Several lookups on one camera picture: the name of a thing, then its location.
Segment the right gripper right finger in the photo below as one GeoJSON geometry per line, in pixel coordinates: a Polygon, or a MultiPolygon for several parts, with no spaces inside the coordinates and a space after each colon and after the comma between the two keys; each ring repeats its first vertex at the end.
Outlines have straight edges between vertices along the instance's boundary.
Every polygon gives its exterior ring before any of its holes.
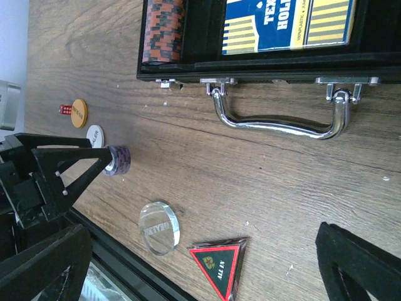
{"type": "Polygon", "coordinates": [[[323,222],[315,240],[330,300],[400,300],[400,259],[353,233],[323,222]]]}

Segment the purple chip stack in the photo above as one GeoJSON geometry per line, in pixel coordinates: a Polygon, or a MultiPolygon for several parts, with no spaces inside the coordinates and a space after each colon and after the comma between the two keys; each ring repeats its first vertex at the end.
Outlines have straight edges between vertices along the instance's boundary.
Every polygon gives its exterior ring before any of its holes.
{"type": "Polygon", "coordinates": [[[106,145],[112,155],[112,161],[104,168],[106,176],[116,176],[126,174],[130,169],[131,155],[130,150],[125,145],[106,145]]]}

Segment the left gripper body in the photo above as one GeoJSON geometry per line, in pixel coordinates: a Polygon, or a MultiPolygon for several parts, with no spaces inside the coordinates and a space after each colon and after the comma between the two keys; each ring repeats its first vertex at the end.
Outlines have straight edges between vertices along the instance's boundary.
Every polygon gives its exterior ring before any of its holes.
{"type": "Polygon", "coordinates": [[[1,142],[1,187],[22,228],[40,223],[43,198],[35,182],[38,165],[24,134],[8,135],[1,142]]]}

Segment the red black chip stack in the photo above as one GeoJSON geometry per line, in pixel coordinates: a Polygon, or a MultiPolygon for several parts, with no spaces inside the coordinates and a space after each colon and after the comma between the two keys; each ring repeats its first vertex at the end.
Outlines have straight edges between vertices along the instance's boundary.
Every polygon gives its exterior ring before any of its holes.
{"type": "Polygon", "coordinates": [[[146,10],[142,63],[179,63],[185,7],[179,0],[149,1],[146,10]]]}

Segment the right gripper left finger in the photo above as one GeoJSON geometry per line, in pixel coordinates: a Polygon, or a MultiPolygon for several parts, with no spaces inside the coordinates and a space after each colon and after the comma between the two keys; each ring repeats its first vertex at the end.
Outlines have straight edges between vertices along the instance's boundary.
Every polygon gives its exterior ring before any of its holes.
{"type": "Polygon", "coordinates": [[[91,258],[90,232],[69,226],[1,262],[1,300],[78,300],[91,258]]]}

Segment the black poker case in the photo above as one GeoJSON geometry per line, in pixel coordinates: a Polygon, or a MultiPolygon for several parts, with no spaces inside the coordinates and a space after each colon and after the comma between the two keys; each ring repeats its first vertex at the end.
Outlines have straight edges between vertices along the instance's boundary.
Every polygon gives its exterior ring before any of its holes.
{"type": "Polygon", "coordinates": [[[217,116],[233,129],[283,132],[316,140],[331,139],[350,121],[350,107],[360,101],[365,85],[400,83],[400,2],[356,1],[347,45],[303,50],[222,54],[228,1],[183,1],[185,7],[179,63],[142,63],[146,10],[143,3],[137,78],[162,88],[190,83],[205,85],[217,116]],[[230,113],[226,89],[237,83],[317,83],[326,87],[332,121],[283,115],[240,117],[230,113]]]}

